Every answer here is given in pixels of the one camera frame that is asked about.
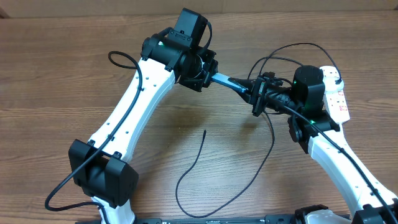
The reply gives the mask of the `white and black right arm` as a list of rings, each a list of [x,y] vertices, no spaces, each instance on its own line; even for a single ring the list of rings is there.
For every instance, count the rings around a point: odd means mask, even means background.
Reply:
[[[292,140],[328,174],[353,223],[397,223],[397,195],[370,173],[346,141],[343,123],[349,120],[349,112],[344,83],[335,67],[303,65],[287,88],[270,73],[228,81],[253,106],[254,116],[266,108],[289,116]]]

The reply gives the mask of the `Samsung Galaxy smartphone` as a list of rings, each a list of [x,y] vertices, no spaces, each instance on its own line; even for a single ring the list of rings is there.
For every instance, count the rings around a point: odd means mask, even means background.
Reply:
[[[234,90],[237,93],[245,93],[248,91],[248,89],[238,83],[234,83],[230,80],[230,77],[227,75],[224,75],[222,73],[215,73],[211,77],[211,81],[215,82],[217,84],[223,85],[225,87],[228,87],[232,90]]]

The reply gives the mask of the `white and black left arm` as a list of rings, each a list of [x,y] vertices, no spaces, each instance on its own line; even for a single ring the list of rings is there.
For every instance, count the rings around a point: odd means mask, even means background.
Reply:
[[[199,45],[205,29],[211,29],[208,19],[184,8],[174,27],[147,38],[111,115],[87,142],[76,139],[70,146],[73,181],[97,206],[101,223],[136,221],[130,198],[139,175],[129,163],[161,99],[176,83],[197,92],[210,85],[218,63],[208,44]]]

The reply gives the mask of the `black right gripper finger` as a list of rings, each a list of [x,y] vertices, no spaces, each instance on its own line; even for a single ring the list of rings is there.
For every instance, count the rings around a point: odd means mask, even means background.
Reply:
[[[255,85],[255,80],[229,77],[228,81],[231,82],[231,88],[233,90],[253,90]]]
[[[248,104],[252,104],[252,94],[250,91],[239,92],[238,95]]]

